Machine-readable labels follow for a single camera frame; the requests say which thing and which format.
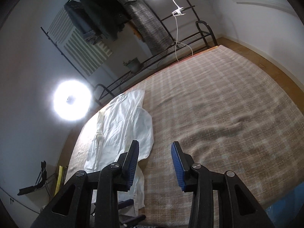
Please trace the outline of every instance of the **potted plant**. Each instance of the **potted plant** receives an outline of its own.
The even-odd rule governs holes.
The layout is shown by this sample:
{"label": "potted plant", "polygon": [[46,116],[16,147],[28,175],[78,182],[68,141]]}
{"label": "potted plant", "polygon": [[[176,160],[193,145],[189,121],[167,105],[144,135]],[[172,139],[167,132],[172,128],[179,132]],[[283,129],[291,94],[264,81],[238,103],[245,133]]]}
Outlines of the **potted plant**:
{"label": "potted plant", "polygon": [[128,62],[123,62],[124,66],[126,66],[132,73],[136,73],[141,68],[141,63],[138,58],[134,58],[133,60],[129,60]]}

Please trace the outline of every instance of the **checkered bedspread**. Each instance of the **checkered bedspread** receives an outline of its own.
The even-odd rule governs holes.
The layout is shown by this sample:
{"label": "checkered bedspread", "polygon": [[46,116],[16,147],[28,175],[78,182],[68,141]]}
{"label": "checkered bedspread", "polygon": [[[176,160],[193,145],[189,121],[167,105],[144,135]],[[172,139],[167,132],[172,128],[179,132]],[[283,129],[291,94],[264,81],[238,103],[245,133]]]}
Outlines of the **checkered bedspread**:
{"label": "checkered bedspread", "polygon": [[[235,171],[265,208],[304,180],[303,115],[270,76],[232,50],[197,54],[129,91],[135,89],[146,91],[143,108],[154,130],[150,156],[139,162],[147,224],[188,225],[192,194],[178,187],[173,141],[211,171]],[[83,168],[96,119],[79,136],[67,179]]]}

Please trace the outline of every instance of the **bright light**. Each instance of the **bright light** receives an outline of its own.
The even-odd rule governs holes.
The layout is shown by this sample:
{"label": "bright light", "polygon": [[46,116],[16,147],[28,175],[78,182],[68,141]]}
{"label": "bright light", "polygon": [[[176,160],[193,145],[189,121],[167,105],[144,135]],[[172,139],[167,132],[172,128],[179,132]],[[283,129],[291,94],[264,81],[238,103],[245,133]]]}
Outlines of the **bright light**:
{"label": "bright light", "polygon": [[84,117],[91,102],[91,92],[78,81],[66,81],[59,85],[54,96],[55,111],[66,120]]}

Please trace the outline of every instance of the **black metal rack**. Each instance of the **black metal rack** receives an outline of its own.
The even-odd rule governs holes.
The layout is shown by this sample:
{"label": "black metal rack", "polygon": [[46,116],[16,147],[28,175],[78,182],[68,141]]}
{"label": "black metal rack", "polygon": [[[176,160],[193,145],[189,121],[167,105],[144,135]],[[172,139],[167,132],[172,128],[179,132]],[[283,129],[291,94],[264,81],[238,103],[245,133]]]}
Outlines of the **black metal rack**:
{"label": "black metal rack", "polygon": [[[156,14],[156,12],[153,10],[153,8],[146,2],[146,0],[141,0],[149,9],[150,11],[155,15],[155,17],[160,21],[160,23],[162,24],[162,26],[164,27],[164,29],[166,30],[166,32],[168,33],[168,35],[170,36],[170,38],[172,39],[172,41],[174,42],[175,39],[173,38],[173,36],[171,35],[171,33],[169,32],[168,28],[165,26],[165,24],[163,23],[163,21],[167,20],[168,18],[172,17],[173,15],[169,15],[163,19],[160,19],[159,16]],[[202,21],[200,20],[199,16],[197,15],[197,12],[195,11],[195,6],[191,4],[191,2],[189,0],[186,0],[187,3],[188,3],[188,7],[184,8],[184,11],[186,10],[192,10],[192,12],[194,13],[197,21],[196,21],[196,27],[197,27],[197,30],[198,32],[197,33],[194,33],[188,37],[186,37],[185,39],[181,40],[180,42],[185,44],[181,47],[177,47],[177,51],[179,51],[180,49],[186,47],[186,45],[190,45],[196,41],[199,41],[199,40],[203,40],[204,43],[205,43],[205,46],[203,47],[200,47],[199,49],[196,49],[194,51],[195,52],[198,52],[198,51],[201,51],[202,49],[205,49],[205,48],[210,48],[210,46],[208,45],[207,41],[206,41],[206,37],[208,36],[211,36],[212,37],[212,40],[213,40],[213,44],[214,45],[218,45],[217,44],[217,41],[216,41],[216,38],[213,34],[213,31],[212,29],[210,28],[210,26],[205,22],[205,21]],[[207,28],[208,32],[206,31],[203,31],[201,30],[200,28],[200,24],[203,24],[205,25],[205,27]],[[152,57],[150,57],[149,59],[145,60],[143,63],[142,63],[142,66],[141,66],[141,69],[139,71],[137,71],[136,73],[132,73],[131,71],[127,72],[126,74],[124,74],[123,76],[121,76],[120,78],[118,78],[116,81],[114,81],[112,84],[110,84],[109,86],[105,87],[104,85],[102,84],[99,84],[97,85],[96,87],[94,87],[90,82],[89,80],[77,69],[77,67],[68,59],[68,57],[65,56],[65,54],[58,48],[56,42],[54,42],[49,36],[48,36],[48,32],[45,32],[45,30],[43,28],[41,28],[42,31],[45,33],[45,35],[48,37],[49,40],[51,40],[51,42],[55,45],[55,47],[59,50],[59,52],[66,58],[66,60],[78,71],[78,73],[92,86],[93,88],[93,91],[96,90],[96,88],[98,86],[102,86],[104,88],[102,94],[100,95],[99,99],[95,99],[95,102],[98,103],[100,106],[102,106],[100,100],[103,99],[104,97],[106,97],[108,94],[110,94],[112,97],[114,97],[114,94],[113,94],[113,91],[115,89],[117,89],[118,87],[120,87],[122,84],[124,84],[125,82],[127,82],[128,80],[130,80],[131,78],[133,78],[135,75],[137,75],[138,73],[142,72],[143,70],[149,68],[150,66],[154,65],[155,63],[161,61],[162,59],[164,59],[165,57],[173,54],[175,52],[175,44],[172,45],[171,47],[167,48],[165,51],[157,54],[157,55],[154,55]]]}

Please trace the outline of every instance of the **yellow strip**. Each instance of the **yellow strip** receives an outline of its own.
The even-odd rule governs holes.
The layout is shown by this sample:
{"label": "yellow strip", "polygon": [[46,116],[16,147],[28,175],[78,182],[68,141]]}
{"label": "yellow strip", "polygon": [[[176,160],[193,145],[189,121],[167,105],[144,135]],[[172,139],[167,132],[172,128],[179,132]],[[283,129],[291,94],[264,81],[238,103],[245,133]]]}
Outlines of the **yellow strip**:
{"label": "yellow strip", "polygon": [[57,184],[56,184],[56,190],[55,190],[54,196],[58,193],[59,188],[60,188],[61,178],[62,178],[62,170],[63,170],[63,167],[60,165],[59,166],[59,173],[58,173]]}

